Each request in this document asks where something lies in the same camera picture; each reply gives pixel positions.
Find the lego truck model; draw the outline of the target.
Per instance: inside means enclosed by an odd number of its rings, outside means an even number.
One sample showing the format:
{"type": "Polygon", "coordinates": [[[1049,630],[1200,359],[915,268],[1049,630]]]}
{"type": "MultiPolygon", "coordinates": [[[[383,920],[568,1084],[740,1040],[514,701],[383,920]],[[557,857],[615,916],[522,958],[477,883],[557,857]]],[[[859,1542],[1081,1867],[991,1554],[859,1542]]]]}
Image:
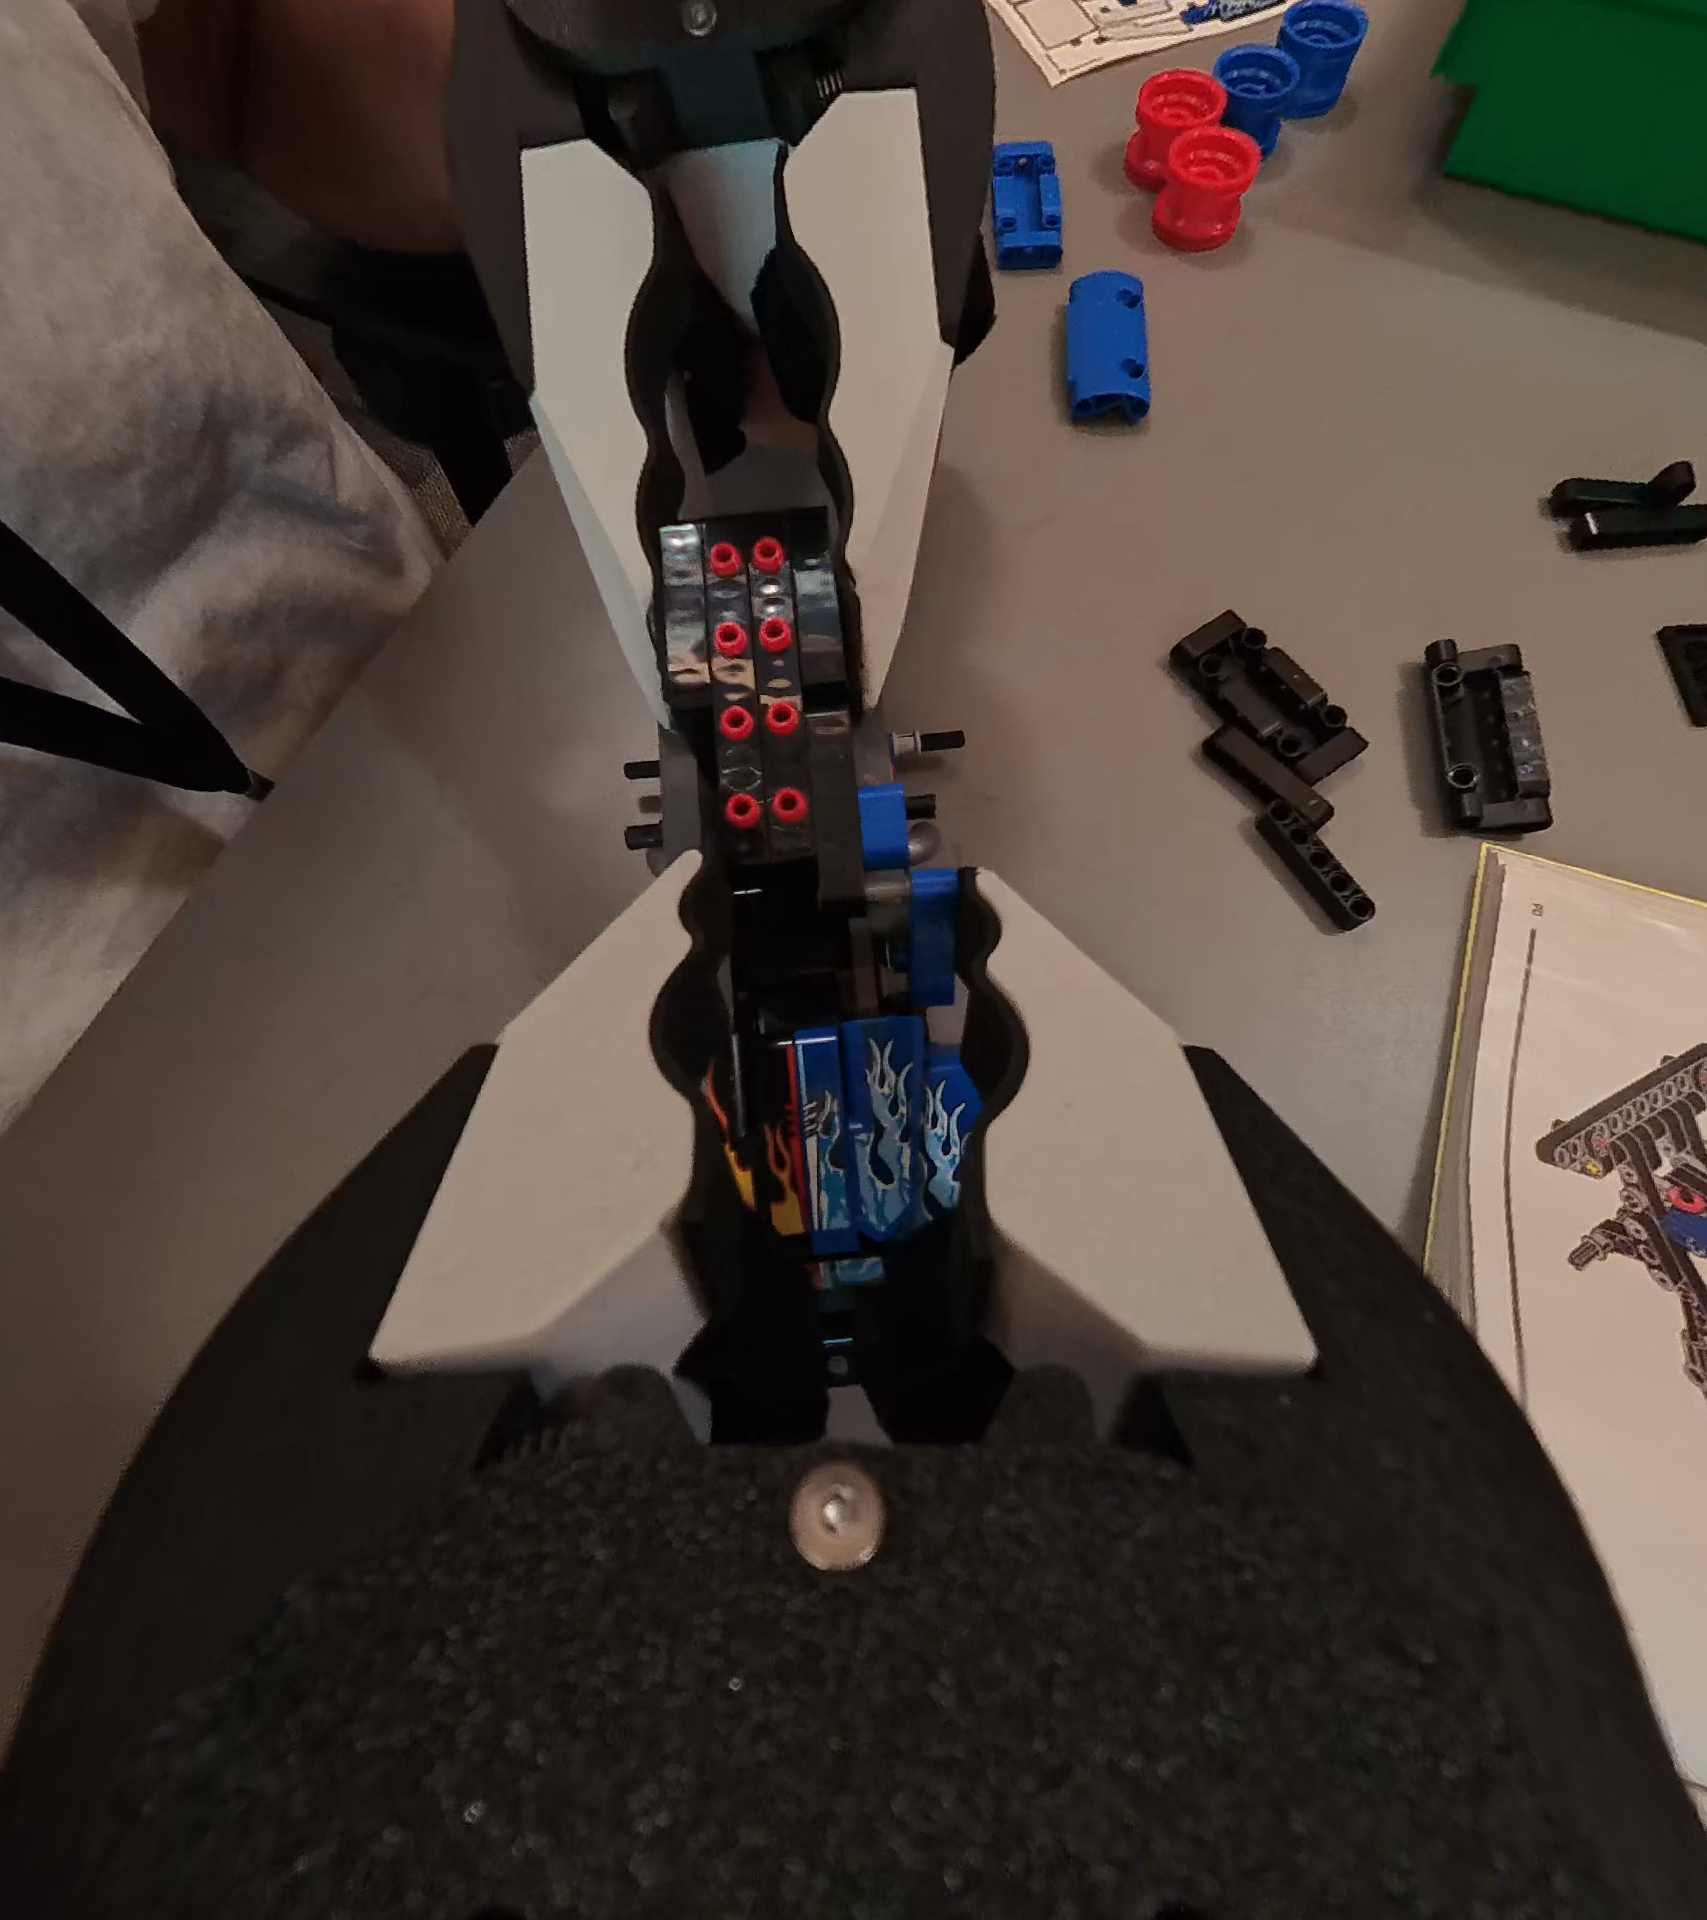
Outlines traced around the lego truck model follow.
{"type": "Polygon", "coordinates": [[[935,801],[859,767],[851,630],[815,513],[660,531],[660,654],[689,754],[718,1036],[704,1106],[747,1243],[819,1309],[823,1379],[859,1309],[961,1204],[981,1094],[952,1027],[961,877],[920,862],[935,801]]]}

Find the blue lego wheel hub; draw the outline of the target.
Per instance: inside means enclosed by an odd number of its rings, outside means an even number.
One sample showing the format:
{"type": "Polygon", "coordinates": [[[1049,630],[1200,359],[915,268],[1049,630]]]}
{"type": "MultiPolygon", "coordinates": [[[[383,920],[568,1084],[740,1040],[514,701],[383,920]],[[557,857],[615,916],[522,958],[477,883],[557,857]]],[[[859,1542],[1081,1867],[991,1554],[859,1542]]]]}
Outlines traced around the blue lego wheel hub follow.
{"type": "Polygon", "coordinates": [[[1330,114],[1364,38],[1368,12],[1361,3],[1292,3],[1277,31],[1277,51],[1297,69],[1283,118],[1318,122],[1330,114]]]}
{"type": "Polygon", "coordinates": [[[1217,56],[1212,78],[1224,92],[1219,127],[1244,134],[1264,161],[1274,159],[1302,85],[1299,62],[1279,46],[1239,43],[1217,56]]]}

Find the blue curved lego panel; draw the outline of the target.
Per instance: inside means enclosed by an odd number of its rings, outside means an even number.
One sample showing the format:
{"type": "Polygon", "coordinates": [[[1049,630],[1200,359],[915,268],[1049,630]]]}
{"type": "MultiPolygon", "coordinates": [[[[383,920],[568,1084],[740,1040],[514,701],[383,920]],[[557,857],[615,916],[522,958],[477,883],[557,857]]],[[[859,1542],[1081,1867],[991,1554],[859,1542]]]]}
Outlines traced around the blue curved lego panel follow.
{"type": "Polygon", "coordinates": [[[1081,275],[1062,304],[1062,381],[1072,427],[1154,409],[1145,294],[1122,270],[1081,275]]]}

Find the green plastic bin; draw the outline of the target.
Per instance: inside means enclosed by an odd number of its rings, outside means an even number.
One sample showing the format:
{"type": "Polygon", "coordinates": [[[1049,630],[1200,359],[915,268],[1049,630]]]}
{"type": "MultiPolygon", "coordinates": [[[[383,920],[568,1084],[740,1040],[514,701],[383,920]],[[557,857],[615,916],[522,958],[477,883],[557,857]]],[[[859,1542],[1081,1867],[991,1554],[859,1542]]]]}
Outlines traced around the green plastic bin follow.
{"type": "Polygon", "coordinates": [[[1442,173],[1707,245],[1707,3],[1464,3],[1442,173]]]}

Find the blue flat lego panel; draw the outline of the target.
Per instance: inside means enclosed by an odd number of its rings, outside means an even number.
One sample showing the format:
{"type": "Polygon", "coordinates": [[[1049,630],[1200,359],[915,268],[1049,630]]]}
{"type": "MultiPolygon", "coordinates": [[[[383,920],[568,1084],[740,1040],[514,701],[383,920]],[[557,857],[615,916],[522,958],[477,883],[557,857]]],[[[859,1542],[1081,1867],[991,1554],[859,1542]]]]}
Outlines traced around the blue flat lego panel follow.
{"type": "Polygon", "coordinates": [[[1055,270],[1062,262],[1062,191],[1046,140],[991,147],[991,255],[1002,275],[1055,270]]]}

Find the red lego wheel hub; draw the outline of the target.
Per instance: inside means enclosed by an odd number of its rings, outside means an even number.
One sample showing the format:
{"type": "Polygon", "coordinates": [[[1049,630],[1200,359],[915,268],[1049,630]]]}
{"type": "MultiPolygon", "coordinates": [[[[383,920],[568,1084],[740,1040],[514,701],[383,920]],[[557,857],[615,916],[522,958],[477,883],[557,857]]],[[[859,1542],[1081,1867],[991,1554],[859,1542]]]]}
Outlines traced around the red lego wheel hub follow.
{"type": "Polygon", "coordinates": [[[1219,127],[1226,91],[1200,69],[1165,69],[1140,85],[1133,130],[1124,141],[1124,178],[1138,191],[1158,191],[1171,146],[1181,134],[1219,127]]]}
{"type": "Polygon", "coordinates": [[[1264,163],[1260,146],[1231,127],[1178,134],[1165,159],[1165,185],[1154,207],[1154,235],[1178,252],[1214,252],[1236,237],[1243,200],[1264,163]]]}

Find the white printed paper sheet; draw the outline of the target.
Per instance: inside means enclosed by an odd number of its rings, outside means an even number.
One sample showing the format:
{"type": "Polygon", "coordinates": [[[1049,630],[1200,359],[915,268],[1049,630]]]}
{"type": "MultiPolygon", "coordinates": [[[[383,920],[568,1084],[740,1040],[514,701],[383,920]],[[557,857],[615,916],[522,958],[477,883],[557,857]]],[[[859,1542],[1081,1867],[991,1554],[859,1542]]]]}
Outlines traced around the white printed paper sheet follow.
{"type": "Polygon", "coordinates": [[[1051,85],[1265,24],[1289,3],[986,3],[1051,85]]]}

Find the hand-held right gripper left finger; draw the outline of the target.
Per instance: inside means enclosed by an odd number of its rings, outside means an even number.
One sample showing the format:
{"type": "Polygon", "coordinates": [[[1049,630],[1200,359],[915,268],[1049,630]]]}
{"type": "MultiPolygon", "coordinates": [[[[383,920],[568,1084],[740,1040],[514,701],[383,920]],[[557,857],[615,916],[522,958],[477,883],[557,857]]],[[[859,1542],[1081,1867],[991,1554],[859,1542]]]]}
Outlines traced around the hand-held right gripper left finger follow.
{"type": "Polygon", "coordinates": [[[651,1046],[689,957],[665,870],[504,1023],[371,1360],[528,1375],[547,1402],[624,1365],[673,1379],[706,1322],[676,1218],[698,1120],[651,1046]]]}

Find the long black lego beam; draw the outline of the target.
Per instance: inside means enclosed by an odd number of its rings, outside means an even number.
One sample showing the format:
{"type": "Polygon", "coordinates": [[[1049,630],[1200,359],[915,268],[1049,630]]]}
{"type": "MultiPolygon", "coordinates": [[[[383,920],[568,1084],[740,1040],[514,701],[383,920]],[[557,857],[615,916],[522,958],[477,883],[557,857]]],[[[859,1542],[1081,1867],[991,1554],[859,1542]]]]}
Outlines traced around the long black lego beam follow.
{"type": "Polygon", "coordinates": [[[1253,819],[1285,873],[1297,883],[1302,899],[1338,930],[1357,930],[1375,922],[1375,899],[1330,854],[1313,823],[1285,801],[1270,801],[1253,819]]]}

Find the short black lego beam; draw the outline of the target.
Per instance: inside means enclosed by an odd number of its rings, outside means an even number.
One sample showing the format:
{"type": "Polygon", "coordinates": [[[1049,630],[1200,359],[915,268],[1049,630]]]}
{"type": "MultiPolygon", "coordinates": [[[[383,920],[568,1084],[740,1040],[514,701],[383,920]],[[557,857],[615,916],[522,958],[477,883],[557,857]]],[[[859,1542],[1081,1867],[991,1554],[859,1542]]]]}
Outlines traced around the short black lego beam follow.
{"type": "Polygon", "coordinates": [[[1264,808],[1283,806],[1294,810],[1313,832],[1326,828],[1335,817],[1335,806],[1289,763],[1279,763],[1260,741],[1217,729],[1201,741],[1201,754],[1236,781],[1264,808]]]}

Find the person's light sweatshirt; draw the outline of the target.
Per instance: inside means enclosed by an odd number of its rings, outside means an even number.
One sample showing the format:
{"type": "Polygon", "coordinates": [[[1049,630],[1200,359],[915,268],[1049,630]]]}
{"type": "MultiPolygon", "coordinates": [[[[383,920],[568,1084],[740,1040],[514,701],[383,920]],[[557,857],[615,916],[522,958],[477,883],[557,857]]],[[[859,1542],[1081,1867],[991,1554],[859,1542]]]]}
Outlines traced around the person's light sweatshirt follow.
{"type": "MultiPolygon", "coordinates": [[[[441,558],[189,212],[455,251],[454,3],[0,3],[0,518],[281,776],[441,558]]],[[[0,1136],[240,828],[0,744],[0,1136]]]]}

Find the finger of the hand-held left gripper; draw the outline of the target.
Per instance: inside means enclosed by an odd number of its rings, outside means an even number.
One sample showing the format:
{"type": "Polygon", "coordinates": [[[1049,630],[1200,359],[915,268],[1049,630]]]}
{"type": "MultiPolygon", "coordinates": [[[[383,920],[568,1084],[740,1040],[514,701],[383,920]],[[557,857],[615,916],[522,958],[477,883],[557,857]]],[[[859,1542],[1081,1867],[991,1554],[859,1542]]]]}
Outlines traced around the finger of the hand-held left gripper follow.
{"type": "Polygon", "coordinates": [[[939,307],[917,140],[755,140],[769,259],[823,362],[817,434],[830,555],[851,605],[851,687],[882,701],[911,598],[955,348],[939,307]]]}
{"type": "Polygon", "coordinates": [[[597,141],[522,152],[532,424],[654,720],[673,717],[662,526],[688,493],[669,398],[704,278],[676,169],[597,141]]]}

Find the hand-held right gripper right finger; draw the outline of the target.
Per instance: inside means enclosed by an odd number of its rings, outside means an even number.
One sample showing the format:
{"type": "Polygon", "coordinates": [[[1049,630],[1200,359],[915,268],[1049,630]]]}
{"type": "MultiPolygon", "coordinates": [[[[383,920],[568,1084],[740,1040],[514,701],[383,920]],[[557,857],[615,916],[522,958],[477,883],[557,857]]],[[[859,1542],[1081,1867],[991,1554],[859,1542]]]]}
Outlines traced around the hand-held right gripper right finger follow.
{"type": "Polygon", "coordinates": [[[1113,1434],[1158,1375],[1302,1379],[1315,1339],[1174,1027],[1002,877],[986,982],[1025,1036],[973,1136],[995,1273],[986,1339],[1018,1371],[1072,1375],[1113,1434]]]}

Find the open instruction booklet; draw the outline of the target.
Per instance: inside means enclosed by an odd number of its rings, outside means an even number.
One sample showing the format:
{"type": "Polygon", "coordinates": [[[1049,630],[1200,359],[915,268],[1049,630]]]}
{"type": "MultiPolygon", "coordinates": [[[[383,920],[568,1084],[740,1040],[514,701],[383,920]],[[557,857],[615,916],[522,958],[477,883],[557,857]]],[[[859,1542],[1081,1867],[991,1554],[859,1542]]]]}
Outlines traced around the open instruction booklet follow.
{"type": "Polygon", "coordinates": [[[1707,903],[1486,849],[1425,1237],[1707,1821],[1707,903]]]}

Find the black lego panel with holes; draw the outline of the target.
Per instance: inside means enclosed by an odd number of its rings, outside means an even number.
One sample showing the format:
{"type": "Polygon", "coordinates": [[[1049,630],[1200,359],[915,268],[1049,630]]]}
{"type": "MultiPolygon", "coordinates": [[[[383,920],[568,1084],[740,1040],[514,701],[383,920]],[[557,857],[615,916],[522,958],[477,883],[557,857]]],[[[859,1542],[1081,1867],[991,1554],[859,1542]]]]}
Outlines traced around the black lego panel with holes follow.
{"type": "Polygon", "coordinates": [[[1445,823],[1457,832],[1524,835],[1552,825],[1552,774],[1534,681],[1516,644],[1425,647],[1425,692],[1445,823]]]}

